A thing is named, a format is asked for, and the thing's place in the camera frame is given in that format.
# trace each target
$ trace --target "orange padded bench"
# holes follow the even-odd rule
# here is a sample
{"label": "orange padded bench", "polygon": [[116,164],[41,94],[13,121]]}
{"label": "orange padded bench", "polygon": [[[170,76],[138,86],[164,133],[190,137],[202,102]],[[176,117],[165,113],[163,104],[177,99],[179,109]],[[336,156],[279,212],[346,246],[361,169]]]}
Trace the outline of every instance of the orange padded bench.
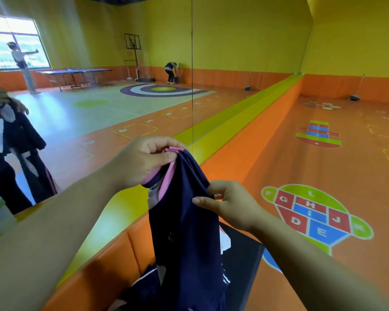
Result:
{"label": "orange padded bench", "polygon": [[64,281],[42,310],[104,310],[155,260],[146,212]]}

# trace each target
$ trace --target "navy blue shirt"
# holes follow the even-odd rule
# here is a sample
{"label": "navy blue shirt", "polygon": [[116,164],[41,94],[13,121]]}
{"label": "navy blue shirt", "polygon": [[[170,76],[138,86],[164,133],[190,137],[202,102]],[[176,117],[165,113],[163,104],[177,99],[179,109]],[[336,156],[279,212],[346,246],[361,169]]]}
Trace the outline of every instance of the navy blue shirt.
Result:
{"label": "navy blue shirt", "polygon": [[[168,166],[145,187],[152,187]],[[187,151],[178,153],[176,170],[163,198],[148,211],[154,253],[166,274],[159,289],[159,310],[224,311],[218,215],[192,204],[209,182]]]}

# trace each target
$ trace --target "person standing by window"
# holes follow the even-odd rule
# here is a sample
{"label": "person standing by window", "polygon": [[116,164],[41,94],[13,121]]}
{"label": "person standing by window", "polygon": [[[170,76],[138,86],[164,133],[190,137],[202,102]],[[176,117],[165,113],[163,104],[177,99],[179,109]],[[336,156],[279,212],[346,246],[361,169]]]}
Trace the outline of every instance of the person standing by window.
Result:
{"label": "person standing by window", "polygon": [[173,73],[173,69],[175,72],[176,71],[176,68],[177,68],[177,64],[176,62],[168,62],[165,66],[165,70],[166,70],[166,73],[168,74],[169,78],[167,80],[167,84],[174,84],[173,82],[173,78],[174,78],[174,73]]}
{"label": "person standing by window", "polygon": [[10,41],[7,43],[11,50],[11,55],[13,56],[13,59],[15,60],[17,67],[20,68],[20,71],[23,74],[24,80],[26,81],[27,89],[31,94],[40,94],[35,88],[35,83],[33,82],[32,75],[30,74],[29,67],[27,66],[26,61],[24,60],[25,55],[31,55],[38,53],[39,50],[35,51],[28,51],[28,52],[21,52],[19,47],[16,45],[14,41]]}

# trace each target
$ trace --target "floor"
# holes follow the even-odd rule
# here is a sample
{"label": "floor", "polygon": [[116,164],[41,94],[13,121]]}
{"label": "floor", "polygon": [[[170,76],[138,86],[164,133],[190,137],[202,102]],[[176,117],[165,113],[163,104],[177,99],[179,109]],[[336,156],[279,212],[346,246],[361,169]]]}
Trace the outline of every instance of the floor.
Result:
{"label": "floor", "polygon": [[[29,108],[31,123],[48,144],[40,156],[57,184],[66,188],[109,161],[132,139],[140,135],[174,136],[252,94],[194,87],[192,105],[191,85],[150,83],[13,95]],[[31,198],[19,162],[12,154],[6,160],[16,170],[19,186]]]}
{"label": "floor", "polygon": [[[301,97],[243,185],[265,210],[389,296],[388,104]],[[267,252],[246,310],[263,306],[305,310]]]}

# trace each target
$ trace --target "black pants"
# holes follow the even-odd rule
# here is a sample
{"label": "black pants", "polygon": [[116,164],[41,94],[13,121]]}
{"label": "black pants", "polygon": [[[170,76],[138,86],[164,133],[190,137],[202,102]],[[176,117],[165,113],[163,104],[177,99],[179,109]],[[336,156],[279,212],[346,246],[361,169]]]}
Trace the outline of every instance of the black pants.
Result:
{"label": "black pants", "polygon": [[169,79],[167,80],[167,82],[173,82],[173,78],[174,78],[173,71],[166,70],[166,73],[169,74]]}
{"label": "black pants", "polygon": [[16,152],[16,156],[36,203],[40,203],[57,193],[52,176],[36,150],[30,151],[30,156],[26,158],[23,158],[18,152]]}
{"label": "black pants", "polygon": [[32,204],[17,185],[13,168],[7,162],[6,165],[0,173],[0,197],[4,199],[12,214],[17,214]]}

